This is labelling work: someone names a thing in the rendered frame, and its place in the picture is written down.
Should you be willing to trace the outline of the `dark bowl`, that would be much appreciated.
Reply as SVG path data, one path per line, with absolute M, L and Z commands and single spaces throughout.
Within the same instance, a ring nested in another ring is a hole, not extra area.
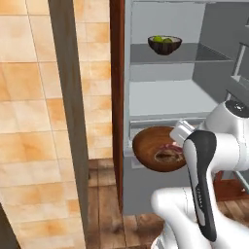
M 172 43 L 154 42 L 153 39 L 155 36 L 161 36 L 162 39 L 170 38 Z M 155 35 L 148 38 L 149 47 L 157 54 L 160 55 L 169 55 L 174 51 L 178 50 L 182 44 L 182 39 L 174 36 L 165 36 L 165 35 Z

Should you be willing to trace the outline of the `red raw steak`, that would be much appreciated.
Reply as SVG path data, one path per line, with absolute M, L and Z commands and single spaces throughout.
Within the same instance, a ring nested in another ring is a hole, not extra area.
M 163 146 L 161 146 L 162 149 L 165 150 L 172 150 L 175 151 L 176 153 L 182 154 L 183 153 L 183 149 L 179 146 L 173 145 L 173 144 L 165 144 Z

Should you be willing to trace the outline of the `reddish wooden cabinet panel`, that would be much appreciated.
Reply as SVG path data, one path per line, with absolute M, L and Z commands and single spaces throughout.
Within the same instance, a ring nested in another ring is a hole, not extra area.
M 125 0 L 110 0 L 113 162 L 118 204 L 123 211 Z

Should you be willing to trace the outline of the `grey fridge door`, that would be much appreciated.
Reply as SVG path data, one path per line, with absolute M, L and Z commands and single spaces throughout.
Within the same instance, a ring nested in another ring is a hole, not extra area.
M 226 91 L 226 100 L 237 99 L 249 107 L 249 68 L 242 70 L 242 62 L 249 64 L 249 18 L 243 26 L 243 36 L 239 41 L 239 49 L 231 73 L 231 80 Z

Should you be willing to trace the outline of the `brown chicken drumstick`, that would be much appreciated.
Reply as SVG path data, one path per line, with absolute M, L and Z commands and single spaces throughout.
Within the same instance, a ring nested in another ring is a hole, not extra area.
M 165 163 L 174 163 L 183 159 L 183 155 L 173 150 L 159 151 L 155 154 L 155 160 Z

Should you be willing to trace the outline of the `dark brown wall post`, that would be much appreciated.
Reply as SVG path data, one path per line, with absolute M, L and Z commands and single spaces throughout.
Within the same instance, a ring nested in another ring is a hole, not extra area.
M 73 0 L 48 0 L 84 234 L 88 235 L 89 156 Z

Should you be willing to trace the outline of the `grey fridge shelf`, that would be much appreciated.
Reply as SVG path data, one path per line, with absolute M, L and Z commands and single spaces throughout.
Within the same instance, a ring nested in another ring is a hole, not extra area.
M 148 45 L 132 45 L 130 47 L 130 62 L 139 64 L 174 64 L 196 62 L 227 62 L 230 58 L 218 53 L 202 44 L 182 44 L 176 51 L 169 55 L 160 55 Z
M 131 116 L 210 112 L 217 105 L 193 80 L 133 82 L 129 87 Z

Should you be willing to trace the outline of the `brown wooden bowl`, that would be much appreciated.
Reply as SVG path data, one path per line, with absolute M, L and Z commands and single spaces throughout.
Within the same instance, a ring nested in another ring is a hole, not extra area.
M 170 172 L 182 168 L 185 164 L 185 158 L 174 163 L 165 163 L 155 160 L 155 154 L 164 151 L 161 146 L 165 144 L 176 145 L 176 142 L 170 138 L 169 133 L 172 130 L 170 126 L 152 126 L 139 131 L 132 140 L 132 150 L 136 158 L 145 167 L 157 172 Z

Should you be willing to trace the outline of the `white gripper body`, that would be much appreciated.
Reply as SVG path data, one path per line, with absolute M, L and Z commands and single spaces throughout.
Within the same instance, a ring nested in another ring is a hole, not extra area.
M 195 131 L 195 128 L 187 121 L 180 120 L 175 127 L 170 131 L 169 136 L 178 145 L 183 145 L 187 137 Z

